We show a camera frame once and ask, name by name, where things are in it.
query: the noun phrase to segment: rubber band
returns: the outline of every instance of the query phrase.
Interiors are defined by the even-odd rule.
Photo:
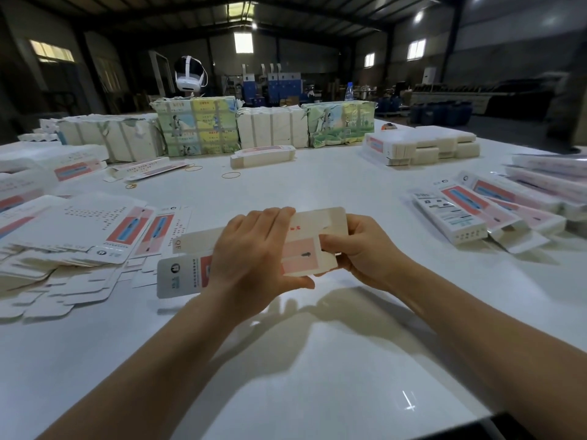
[[[227,177],[227,174],[237,174],[238,176],[229,176],[229,177]],[[224,174],[222,175],[222,177],[223,177],[224,179],[236,179],[236,178],[238,178],[238,177],[240,177],[240,176],[241,176],[241,174],[240,174],[238,171],[229,171],[228,173],[224,173]]]

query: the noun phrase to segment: hand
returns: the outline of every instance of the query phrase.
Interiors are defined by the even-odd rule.
[[[308,276],[281,274],[281,254],[295,209],[268,208],[228,222],[212,254],[206,293],[228,306],[237,324],[263,311],[284,292],[314,288]]]
[[[347,214],[348,236],[320,235],[322,250],[342,253],[338,268],[373,288],[394,293],[394,280],[415,262],[404,255],[386,232],[369,216]]]

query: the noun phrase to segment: person's right hand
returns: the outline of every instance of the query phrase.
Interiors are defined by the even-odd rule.
[[[323,251],[342,253],[338,267],[373,288],[395,293],[398,275],[413,269],[415,262],[392,243],[386,232],[369,216],[347,214],[348,236],[320,235]]]

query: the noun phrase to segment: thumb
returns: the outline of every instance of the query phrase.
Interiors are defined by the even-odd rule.
[[[322,250],[328,253],[346,253],[347,255],[355,255],[359,252],[355,236],[341,236],[341,235],[319,235],[320,246]]]
[[[316,284],[309,276],[282,276],[281,290],[282,293],[296,290],[298,288],[315,288]]]

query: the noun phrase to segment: person's left hand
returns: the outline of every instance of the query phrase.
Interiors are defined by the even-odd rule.
[[[296,288],[314,288],[308,276],[281,274],[283,244],[295,209],[268,208],[231,219],[212,254],[209,285],[240,323],[263,311],[275,297]]]

